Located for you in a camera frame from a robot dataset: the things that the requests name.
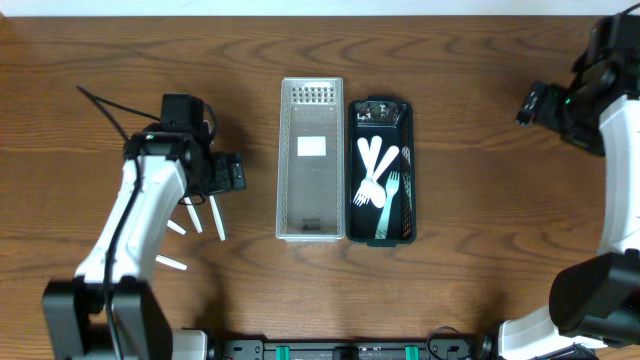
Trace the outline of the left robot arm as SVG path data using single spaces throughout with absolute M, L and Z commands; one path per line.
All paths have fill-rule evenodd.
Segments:
M 242 157 L 214 152 L 217 120 L 190 94 L 166 94 L 161 113 L 125 138 L 118 197 L 70 280 L 52 280 L 42 307 L 57 359 L 210 359 L 199 329 L 172 330 L 152 292 L 174 209 L 198 196 L 242 191 Z

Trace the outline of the white plastic fork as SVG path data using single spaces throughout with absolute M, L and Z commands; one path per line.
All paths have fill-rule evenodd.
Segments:
M 386 182 L 385 191 L 386 191 L 386 201 L 378 222 L 378 226 L 375 233 L 376 239 L 386 239 L 388 234 L 388 227 L 390 221 L 391 207 L 393 203 L 393 198 L 395 194 L 399 190 L 400 184 L 400 173 L 393 171 L 389 174 L 389 177 Z
M 391 165 L 393 160 L 399 154 L 397 146 L 391 146 L 383 156 L 378 167 L 373 171 L 372 175 L 366 175 L 361 181 L 360 187 L 354 197 L 354 204 L 357 206 L 365 205 L 372 202 L 377 208 L 382 208 L 386 201 L 386 191 L 378 183 L 379 177 Z
M 353 203 L 356 206 L 363 206 L 369 202 L 376 205 L 378 202 L 378 185 L 373 179 L 373 175 L 381 144 L 382 139 L 380 136 L 374 136 L 371 141 L 364 137 L 357 140 L 358 149 L 365 164 L 366 174 L 353 199 Z

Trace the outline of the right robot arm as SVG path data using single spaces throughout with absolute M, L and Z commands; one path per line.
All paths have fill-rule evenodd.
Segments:
M 479 339 L 476 359 L 594 359 L 639 342 L 638 10 L 600 19 L 571 85 L 533 83 L 516 116 L 604 157 L 604 223 L 596 256 L 561 271 L 547 305 Z

